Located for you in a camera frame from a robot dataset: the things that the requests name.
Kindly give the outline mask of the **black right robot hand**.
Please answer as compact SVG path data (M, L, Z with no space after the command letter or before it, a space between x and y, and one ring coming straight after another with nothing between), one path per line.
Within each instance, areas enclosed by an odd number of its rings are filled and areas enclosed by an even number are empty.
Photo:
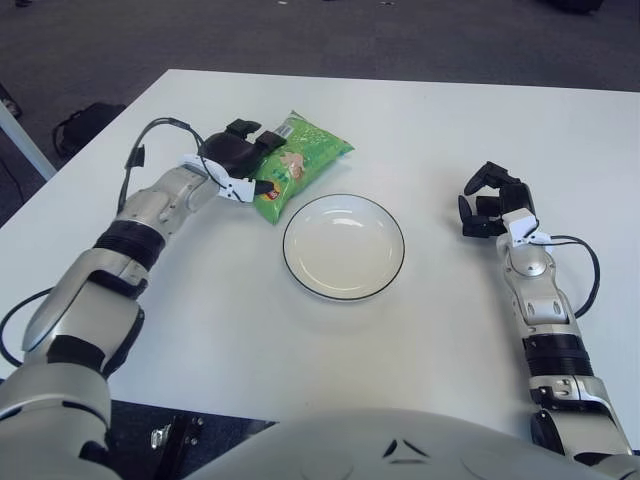
M484 187L496 189L498 196L476 196L473 214L467 197ZM512 177L507 169L486 162L467 182L464 194L458 196L462 234L473 238L498 237L507 232L502 217L521 208L535 212L528 185Z

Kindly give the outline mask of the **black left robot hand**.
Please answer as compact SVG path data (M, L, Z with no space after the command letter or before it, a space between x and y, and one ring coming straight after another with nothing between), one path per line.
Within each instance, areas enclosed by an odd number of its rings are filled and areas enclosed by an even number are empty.
M257 132L260 123L236 119L223 132L211 135L200 147L206 170L219 184L218 195L227 199L252 202L256 195L270 193L274 184L256 180L263 160L286 144L286 139L265 131L251 143L247 137Z

